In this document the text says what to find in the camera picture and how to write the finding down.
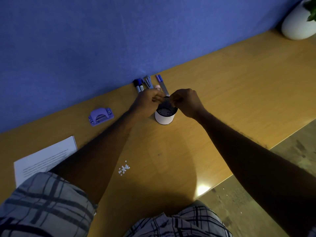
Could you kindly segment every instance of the forearm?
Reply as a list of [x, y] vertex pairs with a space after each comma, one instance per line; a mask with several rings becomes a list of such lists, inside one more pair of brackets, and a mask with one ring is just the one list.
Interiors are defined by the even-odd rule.
[[81, 188], [92, 201], [98, 203], [136, 121], [133, 112], [126, 112], [99, 136], [54, 167], [51, 172]]
[[206, 111], [196, 120], [246, 191], [290, 235], [307, 235], [315, 224], [315, 178]]

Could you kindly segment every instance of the rolled-up sleeve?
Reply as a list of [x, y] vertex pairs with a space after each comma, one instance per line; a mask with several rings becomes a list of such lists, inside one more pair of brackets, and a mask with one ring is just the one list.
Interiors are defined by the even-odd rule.
[[87, 236], [96, 208], [58, 175], [37, 173], [0, 206], [0, 236]]

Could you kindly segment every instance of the white paper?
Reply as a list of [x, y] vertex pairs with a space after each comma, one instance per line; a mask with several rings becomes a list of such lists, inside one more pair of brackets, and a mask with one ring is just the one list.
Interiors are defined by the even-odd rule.
[[74, 136], [14, 162], [16, 187], [38, 172], [47, 172], [77, 151]]

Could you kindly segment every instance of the concrete floor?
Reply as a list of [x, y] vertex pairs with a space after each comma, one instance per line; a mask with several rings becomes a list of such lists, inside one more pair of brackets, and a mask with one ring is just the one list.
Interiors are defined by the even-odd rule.
[[[316, 176], [316, 120], [276, 145], [271, 151]], [[231, 176], [199, 198], [235, 237], [285, 237], [281, 227]]]

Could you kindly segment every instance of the person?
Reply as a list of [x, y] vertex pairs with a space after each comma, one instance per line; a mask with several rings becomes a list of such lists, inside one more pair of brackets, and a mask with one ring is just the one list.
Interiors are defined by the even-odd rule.
[[[50, 172], [21, 184], [0, 207], [1, 236], [86, 236], [117, 160], [134, 124], [152, 115], [164, 94], [148, 89], [103, 133]], [[191, 89], [177, 90], [170, 102], [202, 125], [246, 191], [290, 236], [315, 236], [316, 179], [227, 126]], [[136, 223], [126, 237], [232, 236], [203, 203], [173, 216]]]

